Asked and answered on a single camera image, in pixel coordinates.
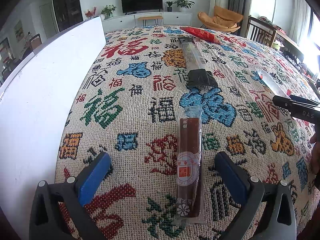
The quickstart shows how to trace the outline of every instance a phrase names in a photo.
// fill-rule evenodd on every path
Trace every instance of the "tapestry tablecloth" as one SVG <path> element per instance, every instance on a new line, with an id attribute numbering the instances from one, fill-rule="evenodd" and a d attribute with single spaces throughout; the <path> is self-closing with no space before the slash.
<path id="1" fill-rule="evenodd" d="M 85 205 L 107 239 L 217 239 L 239 210 L 214 167 L 225 151 L 261 181 L 288 182 L 300 232 L 319 201 L 310 169 L 313 125 L 272 103 L 257 70 L 287 94 L 318 101 L 304 78 L 275 50 L 228 33 L 221 44 L 196 40 L 219 88 L 188 89 L 179 27 L 145 27 L 105 34 L 73 102 L 58 152 L 55 182 L 77 176 L 101 151 L 112 164 Z M 180 107 L 202 105 L 206 224 L 173 225 L 176 208 L 177 118 Z M 79 239 L 64 204 L 68 228 Z M 260 208 L 246 238 L 257 227 Z"/>

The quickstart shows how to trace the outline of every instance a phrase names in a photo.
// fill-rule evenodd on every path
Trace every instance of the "orange chair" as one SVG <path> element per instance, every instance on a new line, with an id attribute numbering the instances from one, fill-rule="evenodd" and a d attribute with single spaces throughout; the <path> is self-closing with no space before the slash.
<path id="1" fill-rule="evenodd" d="M 237 26 L 237 23 L 243 20 L 243 15 L 215 6 L 212 18 L 204 12 L 199 12 L 198 18 L 209 29 L 233 33 L 240 28 L 240 26 Z"/>

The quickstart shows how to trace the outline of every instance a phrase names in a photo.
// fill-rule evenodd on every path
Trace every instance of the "white cabinet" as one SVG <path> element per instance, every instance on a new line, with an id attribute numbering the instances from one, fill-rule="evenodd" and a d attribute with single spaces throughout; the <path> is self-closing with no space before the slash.
<path id="1" fill-rule="evenodd" d="M 120 17 L 108 18 L 102 21 L 103 31 L 110 32 L 124 28 L 133 28 L 143 26 L 143 22 L 139 21 L 140 17 L 162 16 L 163 20 L 159 20 L 159 25 L 181 25 L 191 26 L 191 13 L 180 12 L 151 12 L 137 13 Z M 155 20 L 147 20 L 147 25 L 155 25 Z"/>
<path id="2" fill-rule="evenodd" d="M 124 28 L 132 28 L 136 26 L 134 15 L 126 15 L 108 19 L 109 31 L 119 30 Z"/>
<path id="3" fill-rule="evenodd" d="M 109 29 L 109 21 L 102 21 L 102 27 L 103 27 L 104 33 L 109 32 L 110 31 L 110 29 Z"/>
<path id="4" fill-rule="evenodd" d="M 164 13 L 164 25 L 186 25 L 191 26 L 191 13 Z"/>

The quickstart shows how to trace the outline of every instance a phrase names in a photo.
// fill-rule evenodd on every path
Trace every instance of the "television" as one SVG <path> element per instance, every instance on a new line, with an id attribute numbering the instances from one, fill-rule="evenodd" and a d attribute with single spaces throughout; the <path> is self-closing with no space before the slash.
<path id="1" fill-rule="evenodd" d="M 123 13 L 163 9 L 162 0 L 121 0 L 121 3 Z"/>

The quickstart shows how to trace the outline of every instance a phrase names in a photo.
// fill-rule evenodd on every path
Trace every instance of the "packaged food bar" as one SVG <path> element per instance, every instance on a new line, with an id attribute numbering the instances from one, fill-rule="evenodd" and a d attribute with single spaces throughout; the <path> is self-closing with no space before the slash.
<path id="1" fill-rule="evenodd" d="M 210 86 L 218 87 L 210 68 L 201 56 L 192 38 L 178 38 L 181 43 L 183 57 L 188 73 L 188 87 Z"/>
<path id="2" fill-rule="evenodd" d="M 178 111 L 177 214 L 175 224 L 204 223 L 202 178 L 202 106 Z"/>

